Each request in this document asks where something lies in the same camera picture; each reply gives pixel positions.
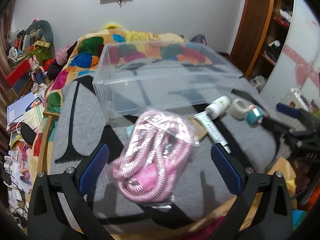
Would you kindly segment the teal tape roll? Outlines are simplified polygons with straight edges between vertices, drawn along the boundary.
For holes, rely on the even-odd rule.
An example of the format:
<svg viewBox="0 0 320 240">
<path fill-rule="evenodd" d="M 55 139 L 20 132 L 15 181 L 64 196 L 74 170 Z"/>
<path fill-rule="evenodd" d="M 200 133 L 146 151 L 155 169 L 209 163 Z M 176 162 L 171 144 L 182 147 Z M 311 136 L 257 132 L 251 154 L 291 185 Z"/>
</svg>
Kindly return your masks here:
<svg viewBox="0 0 320 240">
<path fill-rule="evenodd" d="M 254 107 L 245 116 L 245 120 L 251 126 L 257 124 L 264 117 L 264 111 L 260 107 Z"/>
</svg>

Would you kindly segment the white green tube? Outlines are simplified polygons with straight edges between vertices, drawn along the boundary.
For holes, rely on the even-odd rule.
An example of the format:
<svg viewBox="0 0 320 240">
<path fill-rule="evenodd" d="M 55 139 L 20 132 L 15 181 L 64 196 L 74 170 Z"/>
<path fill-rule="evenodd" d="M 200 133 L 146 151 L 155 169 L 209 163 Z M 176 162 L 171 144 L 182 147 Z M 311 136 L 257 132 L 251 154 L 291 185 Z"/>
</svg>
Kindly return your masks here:
<svg viewBox="0 0 320 240">
<path fill-rule="evenodd" d="M 228 153 L 231 153 L 227 140 L 223 137 L 206 112 L 197 113 L 194 115 L 194 118 L 205 128 L 215 144 L 220 143 Z"/>
</svg>

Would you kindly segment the white wardrobe door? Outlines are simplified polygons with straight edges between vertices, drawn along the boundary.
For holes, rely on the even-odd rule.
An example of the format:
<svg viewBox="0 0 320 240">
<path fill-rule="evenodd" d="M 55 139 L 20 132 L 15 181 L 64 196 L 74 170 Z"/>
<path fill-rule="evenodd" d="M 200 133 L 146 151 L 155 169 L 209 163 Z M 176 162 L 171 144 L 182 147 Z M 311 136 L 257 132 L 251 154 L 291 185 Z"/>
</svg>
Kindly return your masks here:
<svg viewBox="0 0 320 240">
<path fill-rule="evenodd" d="M 302 89 L 319 52 L 319 22 L 304 0 L 294 0 L 289 33 L 260 96 L 274 107 L 291 88 Z"/>
</svg>

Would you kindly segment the grey black blanket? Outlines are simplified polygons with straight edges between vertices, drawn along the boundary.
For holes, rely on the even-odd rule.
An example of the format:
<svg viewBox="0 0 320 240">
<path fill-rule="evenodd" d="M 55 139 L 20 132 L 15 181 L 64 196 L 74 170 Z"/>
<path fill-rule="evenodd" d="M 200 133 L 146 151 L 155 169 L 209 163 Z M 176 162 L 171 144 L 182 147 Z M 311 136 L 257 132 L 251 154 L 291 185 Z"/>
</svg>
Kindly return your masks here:
<svg viewBox="0 0 320 240">
<path fill-rule="evenodd" d="M 210 158 L 213 141 L 195 138 L 189 118 L 210 103 L 160 110 L 106 121 L 94 87 L 94 73 L 68 83 L 57 123 L 50 174 L 77 167 L 103 143 L 109 157 L 86 200 L 111 233 L 182 228 L 206 217 L 231 198 Z M 276 117 L 257 90 L 240 77 L 230 99 L 256 101 Z"/>
</svg>

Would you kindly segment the clear tape roll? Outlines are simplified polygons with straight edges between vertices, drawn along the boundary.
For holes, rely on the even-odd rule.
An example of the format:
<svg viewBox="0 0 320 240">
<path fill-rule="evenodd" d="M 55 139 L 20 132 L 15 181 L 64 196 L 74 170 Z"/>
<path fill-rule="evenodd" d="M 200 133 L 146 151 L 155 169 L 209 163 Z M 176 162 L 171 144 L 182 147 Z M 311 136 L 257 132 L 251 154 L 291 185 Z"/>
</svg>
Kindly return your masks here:
<svg viewBox="0 0 320 240">
<path fill-rule="evenodd" d="M 254 105 L 247 105 L 242 99 L 235 99 L 231 103 L 229 112 L 237 120 L 243 120 L 253 107 Z"/>
</svg>

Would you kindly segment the white cream bottle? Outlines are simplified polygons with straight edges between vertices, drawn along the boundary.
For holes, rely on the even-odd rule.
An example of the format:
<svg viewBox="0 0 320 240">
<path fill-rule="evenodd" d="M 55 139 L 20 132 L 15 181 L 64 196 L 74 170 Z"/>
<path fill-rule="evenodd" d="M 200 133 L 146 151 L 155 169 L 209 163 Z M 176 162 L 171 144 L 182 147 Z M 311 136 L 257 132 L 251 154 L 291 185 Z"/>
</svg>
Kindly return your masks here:
<svg viewBox="0 0 320 240">
<path fill-rule="evenodd" d="M 205 112 L 212 119 L 216 119 L 223 115 L 231 105 L 231 100 L 227 96 L 222 96 L 214 100 L 210 105 L 205 108 Z"/>
</svg>

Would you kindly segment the white blue booklet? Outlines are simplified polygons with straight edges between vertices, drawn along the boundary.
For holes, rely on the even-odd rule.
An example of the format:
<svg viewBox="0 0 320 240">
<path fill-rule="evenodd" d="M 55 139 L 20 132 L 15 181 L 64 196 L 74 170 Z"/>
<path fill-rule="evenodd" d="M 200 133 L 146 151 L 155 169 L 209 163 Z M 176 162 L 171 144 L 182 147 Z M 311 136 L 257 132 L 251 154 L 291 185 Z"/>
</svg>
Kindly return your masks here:
<svg viewBox="0 0 320 240">
<path fill-rule="evenodd" d="M 33 102 L 34 94 L 32 92 L 25 94 L 7 107 L 7 124 L 25 113 L 25 109 Z"/>
</svg>

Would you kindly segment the brown wooden door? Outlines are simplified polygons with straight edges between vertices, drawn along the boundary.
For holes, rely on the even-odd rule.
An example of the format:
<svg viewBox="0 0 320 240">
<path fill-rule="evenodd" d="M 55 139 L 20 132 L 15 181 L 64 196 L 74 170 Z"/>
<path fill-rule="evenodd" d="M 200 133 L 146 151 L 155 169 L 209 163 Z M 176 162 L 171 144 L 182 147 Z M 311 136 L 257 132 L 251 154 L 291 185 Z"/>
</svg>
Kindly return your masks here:
<svg viewBox="0 0 320 240">
<path fill-rule="evenodd" d="M 249 77 L 262 49 L 271 20 L 274 0 L 245 0 L 231 51 L 232 63 Z"/>
</svg>

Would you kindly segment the rabbit figurine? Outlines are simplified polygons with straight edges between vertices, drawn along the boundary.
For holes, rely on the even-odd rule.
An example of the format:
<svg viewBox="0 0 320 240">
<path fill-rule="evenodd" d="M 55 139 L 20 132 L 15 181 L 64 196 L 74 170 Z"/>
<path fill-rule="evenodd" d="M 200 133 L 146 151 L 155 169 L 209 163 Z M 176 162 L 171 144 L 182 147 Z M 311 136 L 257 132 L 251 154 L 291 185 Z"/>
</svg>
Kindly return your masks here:
<svg viewBox="0 0 320 240">
<path fill-rule="evenodd" d="M 28 59 L 30 64 L 31 79 L 37 84 L 46 83 L 46 74 L 44 68 L 40 65 L 36 55 Z"/>
</svg>

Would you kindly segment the red box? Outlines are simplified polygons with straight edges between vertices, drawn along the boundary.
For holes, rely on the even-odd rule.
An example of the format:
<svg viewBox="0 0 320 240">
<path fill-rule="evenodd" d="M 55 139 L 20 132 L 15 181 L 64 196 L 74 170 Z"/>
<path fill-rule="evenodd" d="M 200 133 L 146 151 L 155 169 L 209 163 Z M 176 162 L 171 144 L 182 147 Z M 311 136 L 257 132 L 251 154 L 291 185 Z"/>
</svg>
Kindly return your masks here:
<svg viewBox="0 0 320 240">
<path fill-rule="evenodd" d="M 30 70 L 30 63 L 27 59 L 19 63 L 16 66 L 16 68 L 6 78 L 9 87 L 13 87 L 13 85 L 29 70 Z"/>
</svg>

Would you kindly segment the clear acrylic box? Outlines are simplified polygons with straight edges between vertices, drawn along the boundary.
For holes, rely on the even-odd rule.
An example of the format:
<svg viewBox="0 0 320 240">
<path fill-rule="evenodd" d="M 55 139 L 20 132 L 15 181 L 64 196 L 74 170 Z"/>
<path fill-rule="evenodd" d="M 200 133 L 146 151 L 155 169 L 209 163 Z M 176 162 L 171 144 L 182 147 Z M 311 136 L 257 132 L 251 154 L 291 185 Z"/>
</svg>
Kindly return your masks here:
<svg viewBox="0 0 320 240">
<path fill-rule="evenodd" d="M 93 87 L 106 121 L 148 108 L 175 109 L 228 95 L 242 72 L 201 43 L 104 45 Z"/>
</svg>

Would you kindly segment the pink knitted hat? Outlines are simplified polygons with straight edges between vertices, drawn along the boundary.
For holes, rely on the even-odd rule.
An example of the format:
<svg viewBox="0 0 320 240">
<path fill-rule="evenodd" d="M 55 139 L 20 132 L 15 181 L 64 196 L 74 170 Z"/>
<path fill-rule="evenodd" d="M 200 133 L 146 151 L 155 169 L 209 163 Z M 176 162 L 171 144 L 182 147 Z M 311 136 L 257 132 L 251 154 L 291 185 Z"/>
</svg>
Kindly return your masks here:
<svg viewBox="0 0 320 240">
<path fill-rule="evenodd" d="M 72 52 L 71 44 L 68 44 L 63 49 L 59 49 L 56 52 L 56 57 L 55 57 L 57 64 L 60 66 L 64 66 L 67 63 L 71 52 Z"/>
</svg>

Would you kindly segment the green gift box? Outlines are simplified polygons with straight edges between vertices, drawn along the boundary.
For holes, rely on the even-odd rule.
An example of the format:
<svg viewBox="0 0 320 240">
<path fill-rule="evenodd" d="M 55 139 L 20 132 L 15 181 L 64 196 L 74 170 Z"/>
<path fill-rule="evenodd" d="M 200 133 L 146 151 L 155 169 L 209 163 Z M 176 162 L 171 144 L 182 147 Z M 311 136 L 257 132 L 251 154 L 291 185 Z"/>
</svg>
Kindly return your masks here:
<svg viewBox="0 0 320 240">
<path fill-rule="evenodd" d="M 46 47 L 36 47 L 33 51 L 31 51 L 28 57 L 33 58 L 36 56 L 37 61 L 39 61 L 40 65 L 43 66 L 44 63 L 53 58 L 52 51 Z"/>
</svg>

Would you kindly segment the colourful patchwork blanket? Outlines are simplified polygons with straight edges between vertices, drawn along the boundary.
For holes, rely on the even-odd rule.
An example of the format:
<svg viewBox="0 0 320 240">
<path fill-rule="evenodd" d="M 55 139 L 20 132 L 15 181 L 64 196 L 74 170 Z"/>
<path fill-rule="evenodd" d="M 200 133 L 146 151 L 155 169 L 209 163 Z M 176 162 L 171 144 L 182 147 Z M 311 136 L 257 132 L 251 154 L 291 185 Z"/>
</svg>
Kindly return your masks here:
<svg viewBox="0 0 320 240">
<path fill-rule="evenodd" d="M 72 46 L 72 53 L 59 72 L 53 83 L 46 89 L 42 96 L 44 110 L 60 114 L 63 107 L 65 95 L 62 89 L 76 78 L 92 74 L 97 70 L 98 62 L 101 52 L 105 44 L 121 43 L 121 42 L 189 42 L 188 39 L 183 38 L 182 35 L 165 33 L 165 34 L 152 34 L 143 31 L 129 31 L 125 29 L 108 29 L 99 32 L 92 32 L 86 34 L 78 39 L 76 45 Z M 40 126 L 36 131 L 35 142 L 33 142 L 33 149 L 29 151 L 28 165 L 30 181 L 33 187 L 37 175 L 39 154 L 41 148 L 41 139 L 43 136 L 44 127 L 47 122 L 47 117 L 44 117 Z M 44 170 L 49 171 L 50 160 L 52 158 L 53 141 L 55 137 L 55 125 L 57 121 L 53 121 L 51 130 L 48 132 L 48 146 L 45 153 Z"/>
</svg>

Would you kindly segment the yellow headboard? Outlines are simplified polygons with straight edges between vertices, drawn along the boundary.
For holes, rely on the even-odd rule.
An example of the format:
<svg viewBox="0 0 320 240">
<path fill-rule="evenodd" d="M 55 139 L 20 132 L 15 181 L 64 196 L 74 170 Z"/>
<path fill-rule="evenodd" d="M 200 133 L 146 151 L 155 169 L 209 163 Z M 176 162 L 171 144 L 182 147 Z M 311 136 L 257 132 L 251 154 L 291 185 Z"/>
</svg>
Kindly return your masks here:
<svg viewBox="0 0 320 240">
<path fill-rule="evenodd" d="M 123 29 L 123 27 L 117 23 L 111 22 L 111 23 L 105 24 L 102 28 L 102 30 L 108 30 L 108 29 Z"/>
</svg>

